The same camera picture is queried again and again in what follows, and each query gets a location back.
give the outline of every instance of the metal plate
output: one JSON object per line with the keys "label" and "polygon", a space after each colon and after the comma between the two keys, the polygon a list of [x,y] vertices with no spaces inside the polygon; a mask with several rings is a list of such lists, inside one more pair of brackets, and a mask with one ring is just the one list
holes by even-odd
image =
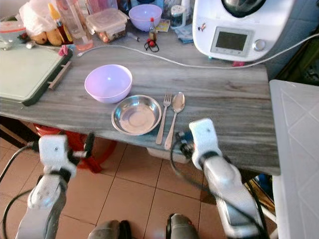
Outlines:
{"label": "metal plate", "polygon": [[112,112],[112,124],[120,132],[142,135],[160,122],[161,109],[149,96],[136,95],[122,100]]}

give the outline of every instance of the metal fork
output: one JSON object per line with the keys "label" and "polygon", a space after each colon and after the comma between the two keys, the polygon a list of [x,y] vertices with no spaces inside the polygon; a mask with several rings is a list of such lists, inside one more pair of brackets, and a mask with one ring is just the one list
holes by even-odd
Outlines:
{"label": "metal fork", "polygon": [[156,138],[155,143],[156,144],[161,144],[161,141],[163,139],[163,133],[164,133],[164,125],[165,125],[165,117],[166,117],[166,110],[167,108],[170,106],[171,103],[171,94],[165,94],[164,96],[164,112],[163,112],[163,116],[161,118],[161,122],[160,122],[160,127],[159,127],[159,132],[158,132],[158,136]]}

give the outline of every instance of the potato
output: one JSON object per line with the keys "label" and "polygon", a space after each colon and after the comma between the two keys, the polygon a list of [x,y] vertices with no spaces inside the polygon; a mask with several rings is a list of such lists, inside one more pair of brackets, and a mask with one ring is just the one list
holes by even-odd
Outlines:
{"label": "potato", "polygon": [[53,46],[60,46],[62,45],[62,38],[60,35],[59,30],[53,29],[52,31],[48,31],[46,33],[46,36],[48,37],[49,42],[53,45]]}
{"label": "potato", "polygon": [[40,45],[46,43],[48,40],[48,38],[46,37],[45,31],[43,31],[39,35],[31,36],[30,38],[34,40],[36,44],[40,44]]}

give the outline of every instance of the display screen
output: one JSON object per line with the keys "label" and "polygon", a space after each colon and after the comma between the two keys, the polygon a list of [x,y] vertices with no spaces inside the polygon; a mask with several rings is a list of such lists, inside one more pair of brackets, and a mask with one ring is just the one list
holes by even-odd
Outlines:
{"label": "display screen", "polygon": [[247,35],[220,31],[216,47],[242,51],[245,46]]}

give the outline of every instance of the bottle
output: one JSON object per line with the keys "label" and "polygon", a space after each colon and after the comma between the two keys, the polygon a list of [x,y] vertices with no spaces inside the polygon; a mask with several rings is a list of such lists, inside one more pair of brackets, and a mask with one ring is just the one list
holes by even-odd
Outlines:
{"label": "bottle", "polygon": [[79,51],[85,51],[93,46],[81,7],[77,0],[56,0],[56,5],[64,24],[70,31],[73,42]]}
{"label": "bottle", "polygon": [[156,29],[155,29],[155,25],[154,25],[154,18],[151,17],[151,27],[150,27],[150,40],[151,41],[156,41],[157,36],[156,36]]}
{"label": "bottle", "polygon": [[56,26],[60,32],[63,44],[73,44],[72,37],[70,36],[66,27],[63,25],[60,14],[57,12],[57,10],[54,8],[54,6],[51,3],[49,3],[48,6],[49,6],[51,17],[53,20],[55,20]]}

